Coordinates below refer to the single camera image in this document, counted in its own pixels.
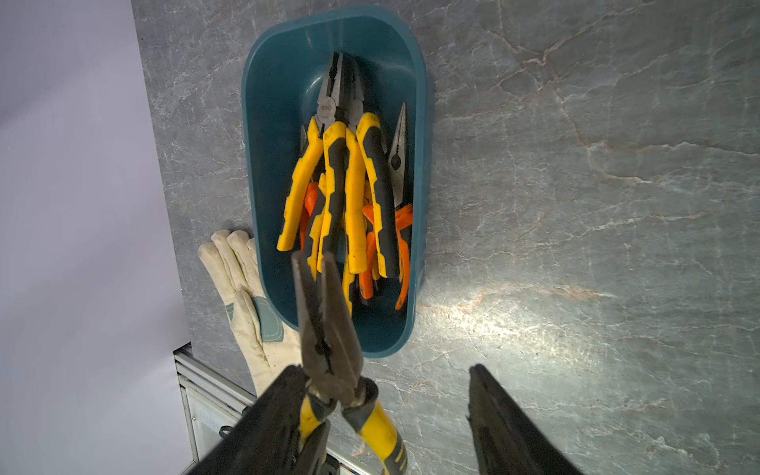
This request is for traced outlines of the teal plastic storage box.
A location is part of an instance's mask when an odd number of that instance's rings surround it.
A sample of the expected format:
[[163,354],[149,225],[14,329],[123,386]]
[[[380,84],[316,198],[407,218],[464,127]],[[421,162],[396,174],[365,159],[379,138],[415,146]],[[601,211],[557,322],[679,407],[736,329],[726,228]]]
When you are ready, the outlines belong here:
[[355,304],[354,326],[367,358],[396,354],[416,323],[423,285],[433,168],[433,83],[411,28],[378,6],[346,7],[279,24],[251,48],[241,79],[241,112],[247,149],[251,215],[265,296],[284,324],[296,328],[294,281],[289,253],[277,251],[291,175],[300,152],[300,129],[316,112],[329,55],[358,57],[368,77],[370,105],[385,129],[408,114],[405,184],[414,223],[411,283],[406,312],[395,310],[401,284],[386,281],[369,305]]

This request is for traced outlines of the yellow black combination pliers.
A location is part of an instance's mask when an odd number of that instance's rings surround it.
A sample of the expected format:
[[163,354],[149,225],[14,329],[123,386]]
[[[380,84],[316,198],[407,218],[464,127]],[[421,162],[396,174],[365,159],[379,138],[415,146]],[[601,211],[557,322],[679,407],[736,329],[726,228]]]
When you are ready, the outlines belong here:
[[350,59],[348,130],[358,145],[372,198],[373,233],[381,277],[399,278],[400,259],[395,221],[395,201],[381,121],[365,107],[364,77],[357,59]]

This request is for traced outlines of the yellow needle nose pliers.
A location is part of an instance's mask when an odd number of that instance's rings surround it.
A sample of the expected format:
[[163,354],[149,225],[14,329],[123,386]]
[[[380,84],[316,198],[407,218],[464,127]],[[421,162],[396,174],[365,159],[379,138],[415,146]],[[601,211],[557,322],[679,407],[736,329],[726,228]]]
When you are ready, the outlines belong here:
[[304,251],[292,255],[306,395],[300,410],[300,445],[327,425],[340,408],[353,431],[371,448],[385,474],[404,474],[408,451],[378,400],[376,383],[362,375],[364,357],[348,310],[334,255],[313,274]]

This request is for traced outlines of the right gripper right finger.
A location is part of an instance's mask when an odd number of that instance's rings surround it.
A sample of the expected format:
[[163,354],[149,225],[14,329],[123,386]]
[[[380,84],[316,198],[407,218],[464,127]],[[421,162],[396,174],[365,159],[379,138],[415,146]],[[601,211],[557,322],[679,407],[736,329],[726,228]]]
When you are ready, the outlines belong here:
[[469,369],[467,420],[481,474],[578,474],[488,369]]

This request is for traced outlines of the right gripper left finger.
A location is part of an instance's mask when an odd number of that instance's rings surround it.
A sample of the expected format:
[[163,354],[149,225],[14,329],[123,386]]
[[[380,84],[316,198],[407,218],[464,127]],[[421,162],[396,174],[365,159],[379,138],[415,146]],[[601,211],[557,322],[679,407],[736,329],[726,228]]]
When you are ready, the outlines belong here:
[[317,474],[326,461],[331,424],[300,443],[300,413],[307,377],[285,368],[192,474]]

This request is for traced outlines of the large yellow combination pliers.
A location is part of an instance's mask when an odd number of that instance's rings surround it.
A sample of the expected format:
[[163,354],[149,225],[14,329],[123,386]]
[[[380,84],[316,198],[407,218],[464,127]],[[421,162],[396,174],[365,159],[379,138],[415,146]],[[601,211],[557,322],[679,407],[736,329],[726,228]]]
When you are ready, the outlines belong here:
[[307,151],[297,160],[291,176],[284,212],[283,225],[277,242],[279,251],[291,251],[299,232],[307,185],[320,156],[326,177],[326,204],[323,214],[318,273],[323,269],[325,253],[338,248],[338,230],[348,198],[346,180],[350,165],[348,139],[348,104],[350,104],[350,59],[342,51],[331,54],[327,70],[322,76],[315,115],[306,125],[308,130]]

